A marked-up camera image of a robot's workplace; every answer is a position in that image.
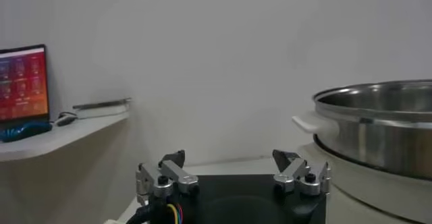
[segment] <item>white pot handle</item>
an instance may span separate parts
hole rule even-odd
[[[336,138],[339,134],[337,121],[323,117],[315,111],[292,117],[292,121],[308,134],[318,134],[322,138]]]

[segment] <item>white table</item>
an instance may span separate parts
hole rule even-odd
[[[253,161],[218,163],[184,168],[195,175],[227,175],[227,174],[272,174],[277,172],[273,159],[259,159]],[[140,205],[136,199],[130,203],[118,221],[126,222]],[[332,187],[329,200],[328,223],[334,224],[403,224],[405,222],[385,215],[373,208],[365,206]]]

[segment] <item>laptop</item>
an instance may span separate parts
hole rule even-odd
[[[0,50],[0,129],[49,121],[46,46]]]

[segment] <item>cable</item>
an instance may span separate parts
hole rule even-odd
[[[176,203],[175,204],[178,208],[178,212],[180,213],[180,224],[183,223],[183,209],[182,209],[182,205],[180,205],[180,203]]]
[[[179,223],[178,223],[177,209],[176,209],[175,206],[172,205],[172,204],[167,204],[167,206],[168,206],[170,209],[172,209],[172,211],[173,211],[173,213],[174,213],[174,223],[175,223],[175,224],[179,224]]]

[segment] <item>wall shelf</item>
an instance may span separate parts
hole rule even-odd
[[[29,159],[44,155],[81,138],[127,119],[129,113],[79,119],[64,127],[53,127],[50,132],[10,143],[0,143],[0,162]]]

